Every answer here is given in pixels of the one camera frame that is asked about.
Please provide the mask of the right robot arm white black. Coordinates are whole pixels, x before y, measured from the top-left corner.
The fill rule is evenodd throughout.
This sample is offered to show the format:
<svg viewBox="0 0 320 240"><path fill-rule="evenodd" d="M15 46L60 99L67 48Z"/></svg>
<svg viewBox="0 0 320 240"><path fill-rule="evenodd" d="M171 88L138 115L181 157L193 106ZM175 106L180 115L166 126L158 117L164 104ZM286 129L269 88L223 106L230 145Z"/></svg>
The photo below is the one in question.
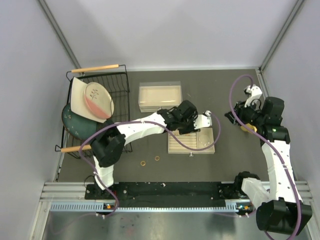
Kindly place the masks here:
<svg viewBox="0 0 320 240"><path fill-rule="evenodd" d="M289 131L282 126L285 103L277 97L239 101L225 116L260 140L269 177L266 190L256 175L243 172L243 179L233 185L239 198L248 198L256 209L259 230L288 235L294 239L313 216L311 206L303 203L293 175Z"/></svg>

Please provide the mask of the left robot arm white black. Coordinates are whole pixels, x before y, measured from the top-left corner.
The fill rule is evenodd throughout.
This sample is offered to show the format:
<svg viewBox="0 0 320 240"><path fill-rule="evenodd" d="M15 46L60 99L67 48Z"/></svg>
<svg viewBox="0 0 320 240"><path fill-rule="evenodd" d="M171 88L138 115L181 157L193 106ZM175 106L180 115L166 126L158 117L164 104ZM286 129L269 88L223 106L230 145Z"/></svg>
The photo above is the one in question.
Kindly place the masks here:
<svg viewBox="0 0 320 240"><path fill-rule="evenodd" d="M123 148L136 140L155 134L163 134L165 126L169 131L179 130L181 134L195 132L197 108L184 100L179 106L159 109L151 115L118 125L100 133L90 141L95 165L96 192L102 198L109 198L114 191L113 171Z"/></svg>

